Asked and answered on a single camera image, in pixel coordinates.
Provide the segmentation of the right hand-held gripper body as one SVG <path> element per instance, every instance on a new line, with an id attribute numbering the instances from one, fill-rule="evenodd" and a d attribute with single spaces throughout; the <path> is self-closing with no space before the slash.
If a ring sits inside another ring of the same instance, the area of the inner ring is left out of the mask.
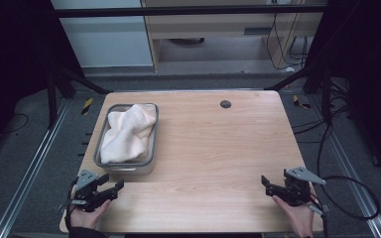
<path id="1" fill-rule="evenodd" d="M 291 206 L 299 206 L 310 201 L 312 183 L 326 185 L 323 178 L 303 167 L 284 170 L 284 177 L 288 193 L 285 200 Z"/>

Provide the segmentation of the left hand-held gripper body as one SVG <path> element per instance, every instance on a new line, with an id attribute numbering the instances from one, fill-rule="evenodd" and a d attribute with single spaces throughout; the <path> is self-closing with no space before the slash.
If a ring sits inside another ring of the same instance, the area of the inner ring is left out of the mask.
<path id="1" fill-rule="evenodd" d="M 61 212 L 69 208 L 71 204 L 81 208 L 85 212 L 92 212 L 105 201 L 100 197 L 97 180 L 100 176 L 88 170 L 82 170 L 79 176 L 71 183 L 67 199 L 57 208 Z"/>

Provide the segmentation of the person's left hand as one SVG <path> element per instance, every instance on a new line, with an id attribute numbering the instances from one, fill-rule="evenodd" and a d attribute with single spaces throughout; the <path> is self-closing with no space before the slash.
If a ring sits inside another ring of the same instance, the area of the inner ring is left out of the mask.
<path id="1" fill-rule="evenodd" d="M 82 209 L 72 205 L 68 210 L 69 224 L 71 227 L 82 227 L 95 229 L 102 215 L 110 206 L 111 200 L 107 199 L 101 206 L 92 212 L 85 212 Z"/>

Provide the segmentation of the person's right hand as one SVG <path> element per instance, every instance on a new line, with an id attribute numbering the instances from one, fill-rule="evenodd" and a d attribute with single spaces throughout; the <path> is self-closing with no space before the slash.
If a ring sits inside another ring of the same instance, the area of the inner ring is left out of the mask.
<path id="1" fill-rule="evenodd" d="M 277 195 L 273 195 L 272 199 L 283 209 L 298 238 L 314 238 L 314 213 L 307 205 L 291 206 Z"/>

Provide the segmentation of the grey rectangular basin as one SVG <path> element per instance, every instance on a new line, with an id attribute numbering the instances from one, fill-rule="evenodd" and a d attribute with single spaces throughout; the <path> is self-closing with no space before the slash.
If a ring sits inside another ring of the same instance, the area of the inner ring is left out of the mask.
<path id="1" fill-rule="evenodd" d="M 136 104 L 154 104 L 154 103 L 136 103 Z M 147 175 L 149 174 L 155 166 L 155 154 L 157 145 L 157 134 L 158 134 L 158 121 L 159 121 L 159 108 L 156 104 L 157 109 L 157 120 L 152 128 L 149 135 L 148 150 L 146 155 L 142 155 L 137 159 L 126 161 L 124 163 L 111 163 L 102 164 L 100 158 L 100 149 L 103 142 L 104 134 L 109 130 L 108 123 L 108 113 L 112 111 L 125 112 L 130 109 L 134 104 L 115 104 L 109 107 L 107 113 L 104 117 L 103 124 L 101 126 L 101 132 L 97 140 L 96 150 L 93 155 L 93 160 L 95 164 L 106 172 L 113 175 Z"/>

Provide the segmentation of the white towel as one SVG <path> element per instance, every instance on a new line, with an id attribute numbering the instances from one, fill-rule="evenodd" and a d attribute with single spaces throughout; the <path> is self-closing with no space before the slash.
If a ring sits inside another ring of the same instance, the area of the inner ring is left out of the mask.
<path id="1" fill-rule="evenodd" d="M 147 154 L 149 135 L 157 120 L 154 104 L 134 104 L 125 112 L 108 113 L 109 130 L 100 149 L 102 164 L 124 163 Z"/>

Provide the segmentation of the yellow black floor tape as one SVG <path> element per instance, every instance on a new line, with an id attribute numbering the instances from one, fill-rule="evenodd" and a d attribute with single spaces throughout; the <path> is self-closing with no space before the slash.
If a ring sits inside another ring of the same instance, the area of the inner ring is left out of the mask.
<path id="1" fill-rule="evenodd" d="M 311 105 L 308 102 L 305 102 L 300 96 L 294 95 L 293 96 L 293 103 L 301 108 L 310 109 Z"/>
<path id="2" fill-rule="evenodd" d="M 93 98 L 87 98 L 84 102 L 84 105 L 81 109 L 81 115 L 86 115 L 91 104 L 92 104 Z"/>

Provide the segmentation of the dark curtain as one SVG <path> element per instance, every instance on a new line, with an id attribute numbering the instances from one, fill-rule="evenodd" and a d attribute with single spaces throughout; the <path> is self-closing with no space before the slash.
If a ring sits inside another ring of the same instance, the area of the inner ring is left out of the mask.
<path id="1" fill-rule="evenodd" d="M 381 0 L 327 0 L 308 61 L 340 32 L 330 71 L 349 83 L 349 98 L 361 130 L 381 162 Z"/>
<path id="2" fill-rule="evenodd" d="M 53 9 L 51 0 L 0 0 L 0 135 L 17 102 L 47 87 L 47 60 L 83 75 L 61 21 L 29 14 Z"/>

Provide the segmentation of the white cabinet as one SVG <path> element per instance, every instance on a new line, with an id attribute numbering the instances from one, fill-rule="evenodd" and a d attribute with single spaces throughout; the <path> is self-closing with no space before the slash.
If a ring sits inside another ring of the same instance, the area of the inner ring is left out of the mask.
<path id="1" fill-rule="evenodd" d="M 140 0 L 51 0 L 56 10 L 135 8 Z M 144 18 L 60 18 L 82 68 L 152 66 Z"/>

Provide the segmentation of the light wooden desk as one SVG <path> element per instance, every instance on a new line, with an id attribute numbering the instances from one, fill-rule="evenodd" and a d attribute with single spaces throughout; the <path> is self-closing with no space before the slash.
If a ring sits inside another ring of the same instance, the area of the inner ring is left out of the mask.
<path id="1" fill-rule="evenodd" d="M 140 0 L 144 7 L 313 5 L 327 0 Z M 322 13 L 226 14 L 147 16 L 147 32 L 152 40 L 261 37 L 273 66 L 290 64 L 285 55 L 293 39 L 316 34 Z"/>

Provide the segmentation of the aluminium floor rail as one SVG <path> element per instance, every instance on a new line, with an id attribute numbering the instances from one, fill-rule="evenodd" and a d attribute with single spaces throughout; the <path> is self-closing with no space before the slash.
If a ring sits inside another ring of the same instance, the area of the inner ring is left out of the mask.
<path id="1" fill-rule="evenodd" d="M 4 213 L 0 218 L 0 238 L 7 238 L 17 219 L 21 208 L 23 207 L 26 198 L 31 190 L 31 187 L 36 180 L 36 177 L 42 167 L 42 164 L 54 142 L 54 139 L 60 130 L 60 127 L 66 116 L 67 109 L 71 103 L 70 99 L 63 99 L 61 106 L 57 110 L 57 119 L 51 126 L 41 141 L 34 157 L 32 158 L 23 178 L 21 179 L 12 199 L 7 205 Z"/>
<path id="2" fill-rule="evenodd" d="M 321 102 L 317 96 L 309 96 L 311 106 L 314 109 L 317 116 L 322 119 L 321 116 Z M 335 159 L 342 171 L 342 173 L 350 178 L 360 181 L 358 173 L 355 171 L 352 163 L 349 161 L 347 154 L 345 153 L 337 135 L 329 129 L 326 133 L 328 135 L 328 140 L 331 144 L 333 152 L 335 154 Z M 361 187 L 358 184 L 351 184 L 351 192 L 355 197 L 355 200 L 362 212 L 363 216 L 372 216 L 378 211 L 378 207 L 373 201 L 372 195 L 367 191 L 365 187 Z M 367 224 L 375 238 L 381 238 L 381 215 L 377 214 L 374 218 L 368 219 Z"/>

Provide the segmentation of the black metal frame stand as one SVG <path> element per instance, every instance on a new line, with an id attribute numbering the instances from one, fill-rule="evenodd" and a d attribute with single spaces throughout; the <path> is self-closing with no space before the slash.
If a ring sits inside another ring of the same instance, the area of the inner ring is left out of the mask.
<path id="1" fill-rule="evenodd" d="M 312 63 L 307 65 L 303 69 L 286 77 L 281 82 L 266 87 L 266 90 L 279 91 L 286 85 L 289 85 L 302 77 L 307 79 L 303 86 L 303 91 L 305 93 L 311 94 L 321 88 L 321 116 L 325 123 L 330 125 L 330 69 L 325 64 Z"/>
<path id="2" fill-rule="evenodd" d="M 110 90 L 92 83 L 78 73 L 70 71 L 63 66 L 53 65 L 46 78 L 49 105 L 49 129 L 56 124 L 58 119 L 56 90 L 62 94 L 63 98 L 73 98 L 75 96 L 75 89 L 71 84 L 72 80 L 96 93 L 110 93 Z"/>

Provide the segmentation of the black horizontal frame bar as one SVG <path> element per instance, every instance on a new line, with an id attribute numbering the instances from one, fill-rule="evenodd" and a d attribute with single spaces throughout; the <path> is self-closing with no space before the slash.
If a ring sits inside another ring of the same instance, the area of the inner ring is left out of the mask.
<path id="1" fill-rule="evenodd" d="M 275 13 L 319 13 L 327 9 L 326 4 L 313 5 L 234 5 L 234 6 L 175 6 L 145 8 L 65 9 L 54 10 L 59 18 L 86 17 L 135 17 L 135 16 L 181 16 L 181 15 L 226 15 L 226 14 L 275 14 Z"/>

